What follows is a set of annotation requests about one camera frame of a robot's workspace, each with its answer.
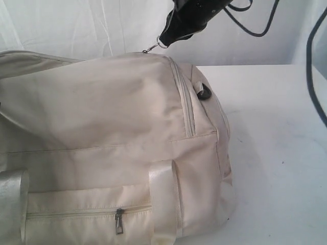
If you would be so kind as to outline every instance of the cord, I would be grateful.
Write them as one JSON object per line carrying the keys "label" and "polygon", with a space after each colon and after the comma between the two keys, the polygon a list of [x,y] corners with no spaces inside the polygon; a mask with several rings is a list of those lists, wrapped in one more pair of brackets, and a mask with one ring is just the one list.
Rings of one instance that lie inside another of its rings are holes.
{"label": "cord", "polygon": [[239,7],[234,6],[233,4],[228,4],[228,6],[229,6],[230,9],[233,9],[234,11],[244,12],[244,11],[249,10],[251,8],[251,6],[253,4],[253,0],[249,0],[249,2],[250,2],[250,5],[245,7],[245,8],[239,8]]}
{"label": "cord", "polygon": [[317,98],[315,89],[313,87],[313,79],[312,79],[312,43],[313,43],[313,39],[314,39],[319,27],[321,26],[321,24],[322,24],[323,20],[326,18],[326,16],[327,16],[327,7],[325,8],[325,10],[322,13],[322,15],[320,16],[320,18],[317,20],[317,23],[314,26],[314,28],[312,29],[312,31],[309,35],[309,38],[308,38],[308,43],[307,43],[307,84],[308,84],[308,91],[309,91],[309,95],[312,100],[312,103],[315,106],[322,122],[327,127],[327,116]]}
{"label": "cord", "polygon": [[[243,11],[248,10],[252,6],[253,0],[249,0],[249,1],[250,1],[250,5],[248,7],[246,7],[246,8],[237,8],[237,7],[233,6],[233,5],[228,5],[228,6],[231,9],[235,10],[235,11],[243,12]],[[269,31],[269,28],[271,26],[272,20],[274,19],[274,15],[275,15],[275,12],[276,12],[278,3],[279,3],[279,0],[275,0],[275,3],[273,5],[273,7],[272,7],[272,10],[271,10],[271,13],[270,13],[270,16],[269,16],[269,19],[268,19],[267,26],[266,26],[266,28],[264,29],[264,31],[262,33],[255,33],[255,32],[250,31],[244,25],[242,25],[226,8],[224,8],[224,11],[247,34],[250,34],[251,36],[254,36],[254,37],[263,37]]]}
{"label": "cord", "polygon": [[[229,4],[228,7],[237,12],[244,12],[244,11],[249,10],[253,4],[253,0],[249,0],[249,1],[250,1],[250,5],[245,8],[238,8],[232,4]],[[279,0],[275,0],[275,3],[272,7],[272,10],[271,10],[271,13],[270,13],[270,16],[268,19],[267,26],[262,33],[254,33],[252,31],[250,31],[245,26],[243,26],[226,8],[224,8],[224,11],[243,31],[245,31],[246,33],[248,33],[254,37],[263,37],[269,31],[269,28],[271,26],[271,23],[273,21],[273,18],[274,18],[274,15],[275,15],[275,12],[276,12],[276,9],[278,6],[278,3],[279,3]],[[324,112],[323,108],[321,107],[321,104],[319,102],[319,99],[317,97],[317,94],[316,94],[314,86],[313,86],[313,78],[312,78],[312,43],[313,43],[313,39],[314,39],[319,27],[321,26],[321,24],[324,21],[324,19],[326,18],[326,16],[327,16],[327,8],[325,8],[325,11],[322,13],[322,15],[316,22],[316,25],[313,27],[313,29],[309,35],[308,43],[307,43],[306,65],[307,65],[307,85],[308,85],[308,91],[309,91],[310,98],[312,100],[314,107],[316,108],[316,110],[318,112],[319,117],[321,118],[321,120],[325,124],[325,126],[327,127],[327,115]]]}

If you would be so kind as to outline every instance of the cream duffel bag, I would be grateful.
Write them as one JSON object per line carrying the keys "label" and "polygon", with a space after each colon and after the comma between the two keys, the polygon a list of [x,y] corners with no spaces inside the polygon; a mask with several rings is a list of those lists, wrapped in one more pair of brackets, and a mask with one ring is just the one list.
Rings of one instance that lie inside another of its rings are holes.
{"label": "cream duffel bag", "polygon": [[169,245],[235,207],[228,122],[195,66],[5,52],[0,102],[1,245]]}

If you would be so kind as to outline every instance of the zipper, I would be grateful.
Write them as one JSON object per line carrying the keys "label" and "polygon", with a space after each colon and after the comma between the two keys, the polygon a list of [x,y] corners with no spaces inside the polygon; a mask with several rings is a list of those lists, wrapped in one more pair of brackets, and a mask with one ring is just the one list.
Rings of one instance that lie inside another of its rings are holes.
{"label": "zipper", "polygon": [[183,115],[184,115],[186,136],[188,138],[193,137],[193,136],[195,136],[195,122],[194,122],[194,115],[193,115],[190,91],[188,90],[184,76],[179,71],[179,68],[178,68],[176,62],[173,61],[171,58],[168,58],[168,59],[171,64],[171,68],[173,71],[173,75],[174,75],[174,79],[176,82],[178,92],[180,94]]}
{"label": "zipper", "polygon": [[150,205],[130,207],[130,208],[108,208],[108,209],[86,209],[72,210],[62,213],[27,213],[26,219],[48,219],[48,218],[70,218],[70,217],[96,217],[96,216],[114,216],[116,235],[124,233],[123,216],[129,213],[138,213],[151,210]]}

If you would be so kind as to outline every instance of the bag handle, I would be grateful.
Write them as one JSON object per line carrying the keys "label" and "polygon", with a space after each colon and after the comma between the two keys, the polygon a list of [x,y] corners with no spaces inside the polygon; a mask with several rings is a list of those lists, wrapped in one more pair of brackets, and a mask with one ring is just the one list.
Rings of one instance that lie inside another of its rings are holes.
{"label": "bag handle", "polygon": [[173,245],[182,235],[175,162],[156,162],[149,171],[154,234],[151,245]]}
{"label": "bag handle", "polygon": [[0,173],[0,244],[25,244],[28,189],[27,171]]}

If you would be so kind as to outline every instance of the metal hook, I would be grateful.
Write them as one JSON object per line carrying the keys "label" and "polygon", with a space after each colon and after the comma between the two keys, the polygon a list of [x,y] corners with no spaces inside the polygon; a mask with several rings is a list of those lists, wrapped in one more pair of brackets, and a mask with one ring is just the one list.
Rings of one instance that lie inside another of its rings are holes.
{"label": "metal hook", "polygon": [[158,47],[158,46],[161,48],[168,48],[167,46],[160,44],[159,37],[160,36],[157,37],[157,43],[155,45],[149,47],[147,50],[143,50],[142,53],[147,54],[148,52],[150,52],[151,50],[153,50],[155,47]]}
{"label": "metal hook", "polygon": [[159,42],[157,42],[155,45],[149,47],[147,50],[143,50],[142,53],[147,54],[151,50],[153,50],[155,47],[159,46]]}

